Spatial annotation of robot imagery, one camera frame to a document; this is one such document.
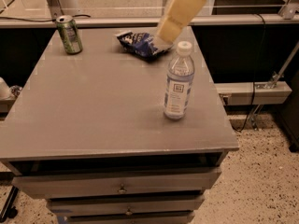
terrazzo floor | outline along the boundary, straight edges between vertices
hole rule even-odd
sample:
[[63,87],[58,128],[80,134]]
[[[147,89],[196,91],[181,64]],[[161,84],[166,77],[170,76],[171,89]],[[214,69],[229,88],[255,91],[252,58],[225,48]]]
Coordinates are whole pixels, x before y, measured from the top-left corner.
[[[240,128],[244,115],[229,115]],[[259,131],[249,125],[236,133],[240,149],[222,163],[222,174],[191,224],[297,224],[299,213],[299,154],[289,151],[289,141],[275,115],[258,117]],[[0,208],[11,187],[0,185]],[[9,224],[58,223],[43,200],[20,192],[15,201],[19,214]]]

soda can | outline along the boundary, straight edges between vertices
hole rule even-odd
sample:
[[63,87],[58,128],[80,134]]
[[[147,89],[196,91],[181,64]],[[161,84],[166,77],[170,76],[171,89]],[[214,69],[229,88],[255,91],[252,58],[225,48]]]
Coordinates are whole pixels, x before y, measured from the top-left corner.
[[60,16],[56,19],[56,25],[66,53],[77,54],[82,52],[82,43],[73,17],[69,15]]

drawer knob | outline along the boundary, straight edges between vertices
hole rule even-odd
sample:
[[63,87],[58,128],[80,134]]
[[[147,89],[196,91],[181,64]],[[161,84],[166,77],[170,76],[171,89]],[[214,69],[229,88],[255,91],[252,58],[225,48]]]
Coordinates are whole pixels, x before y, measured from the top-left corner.
[[125,215],[126,216],[130,216],[130,215],[132,215],[133,214],[133,212],[131,211],[131,208],[129,207],[128,208],[128,210],[125,212]]
[[121,188],[118,190],[118,193],[119,194],[125,194],[125,193],[127,193],[127,190],[124,188],[123,184],[121,184]]

table top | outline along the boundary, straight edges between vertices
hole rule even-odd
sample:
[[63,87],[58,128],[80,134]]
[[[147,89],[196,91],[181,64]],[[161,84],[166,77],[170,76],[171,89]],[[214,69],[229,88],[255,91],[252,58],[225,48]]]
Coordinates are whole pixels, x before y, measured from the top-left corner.
[[[132,28],[135,33],[154,28]],[[114,34],[81,29],[83,51],[67,55],[57,32],[4,122],[0,161],[203,153],[237,150],[231,124],[191,27],[195,63],[186,116],[163,112],[167,65],[175,49],[148,63]]]

water bottle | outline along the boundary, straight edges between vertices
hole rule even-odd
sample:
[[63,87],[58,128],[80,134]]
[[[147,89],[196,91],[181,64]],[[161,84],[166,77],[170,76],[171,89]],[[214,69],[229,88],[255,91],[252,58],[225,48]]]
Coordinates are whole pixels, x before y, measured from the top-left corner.
[[195,72],[191,52],[190,42],[179,42],[177,53],[168,65],[164,113],[170,119],[181,119],[186,112]]

